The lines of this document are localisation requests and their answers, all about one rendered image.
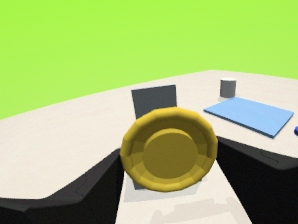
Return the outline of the yellow plate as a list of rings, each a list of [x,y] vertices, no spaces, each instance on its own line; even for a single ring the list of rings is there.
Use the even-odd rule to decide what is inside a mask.
[[[154,109],[122,137],[121,164],[134,184],[177,192],[197,184],[217,159],[217,136],[209,121],[182,108]]]

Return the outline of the grey dish rack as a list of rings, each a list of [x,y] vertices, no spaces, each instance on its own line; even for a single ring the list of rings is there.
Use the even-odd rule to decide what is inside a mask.
[[[137,120],[154,109],[177,107],[176,83],[133,88],[132,96]],[[134,184],[133,181],[132,184],[134,190],[146,189],[144,186]]]

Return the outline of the light blue flat mat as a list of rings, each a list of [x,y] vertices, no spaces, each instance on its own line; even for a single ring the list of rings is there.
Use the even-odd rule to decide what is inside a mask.
[[[287,109],[274,107],[274,105],[241,99],[241,97],[223,100],[221,103],[205,108],[204,112],[218,119],[222,117],[230,123],[255,131],[259,135],[271,137],[271,140],[277,136],[278,132],[281,132],[294,113]]]

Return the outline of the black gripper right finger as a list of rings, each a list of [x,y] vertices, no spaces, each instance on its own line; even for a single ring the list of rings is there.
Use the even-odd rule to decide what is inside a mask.
[[[217,139],[217,164],[251,224],[298,224],[298,157]]]

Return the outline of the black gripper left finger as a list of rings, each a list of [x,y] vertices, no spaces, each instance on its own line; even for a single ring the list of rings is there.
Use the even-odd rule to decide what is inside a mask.
[[[51,196],[0,197],[0,224],[116,224],[125,177],[120,149]]]

